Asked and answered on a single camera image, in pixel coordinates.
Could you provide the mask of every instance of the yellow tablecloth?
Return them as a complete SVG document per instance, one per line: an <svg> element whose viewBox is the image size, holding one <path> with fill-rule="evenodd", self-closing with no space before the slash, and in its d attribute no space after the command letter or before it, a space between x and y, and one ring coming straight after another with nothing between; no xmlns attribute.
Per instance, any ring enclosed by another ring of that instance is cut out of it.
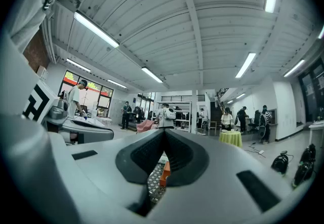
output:
<svg viewBox="0 0 324 224"><path fill-rule="evenodd" d="M241 133L238 131L230 131L227 133L221 132L218 140L224 143L229 143L238 147L242 147L242 137Z"/></svg>

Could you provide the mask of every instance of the white column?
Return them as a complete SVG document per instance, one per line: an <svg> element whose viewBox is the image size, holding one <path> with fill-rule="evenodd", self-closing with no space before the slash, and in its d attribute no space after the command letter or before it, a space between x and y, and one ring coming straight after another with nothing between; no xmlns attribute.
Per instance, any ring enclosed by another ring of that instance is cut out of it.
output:
<svg viewBox="0 0 324 224"><path fill-rule="evenodd" d="M191 125L191 133L196 134L196 127L197 127L197 91L192 90L192 125Z"/></svg>

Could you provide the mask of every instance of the white backpack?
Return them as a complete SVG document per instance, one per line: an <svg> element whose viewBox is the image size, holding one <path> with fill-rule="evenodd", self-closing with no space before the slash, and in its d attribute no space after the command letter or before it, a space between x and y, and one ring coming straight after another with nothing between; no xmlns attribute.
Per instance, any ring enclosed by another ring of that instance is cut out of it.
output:
<svg viewBox="0 0 324 224"><path fill-rule="evenodd" d="M166 120L175 120L176 119L176 113L173 111L173 109L164 108L163 110L164 110L164 112L163 112L164 119L166 119Z"/></svg>

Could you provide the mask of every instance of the orange object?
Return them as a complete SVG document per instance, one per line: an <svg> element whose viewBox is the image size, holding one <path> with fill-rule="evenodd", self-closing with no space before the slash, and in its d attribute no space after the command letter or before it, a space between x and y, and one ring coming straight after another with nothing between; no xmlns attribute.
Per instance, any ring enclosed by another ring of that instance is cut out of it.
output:
<svg viewBox="0 0 324 224"><path fill-rule="evenodd" d="M166 165L164 166L163 174L161 175L160 178L160 185L167 186L167 177L170 175L171 175L170 163L167 162Z"/></svg>

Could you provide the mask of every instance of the ceiling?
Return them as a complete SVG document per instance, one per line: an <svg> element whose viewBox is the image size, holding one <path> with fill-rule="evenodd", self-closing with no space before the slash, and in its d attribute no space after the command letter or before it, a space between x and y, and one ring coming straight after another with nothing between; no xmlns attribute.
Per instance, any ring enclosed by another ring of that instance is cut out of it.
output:
<svg viewBox="0 0 324 224"><path fill-rule="evenodd" d="M77 21L74 0L58 0L51 23L55 53L130 92L219 89L258 84L293 67L323 25L312 0L79 0L79 10L120 42L114 49ZM249 52L257 57L241 79ZM159 84L141 70L159 75Z"/></svg>

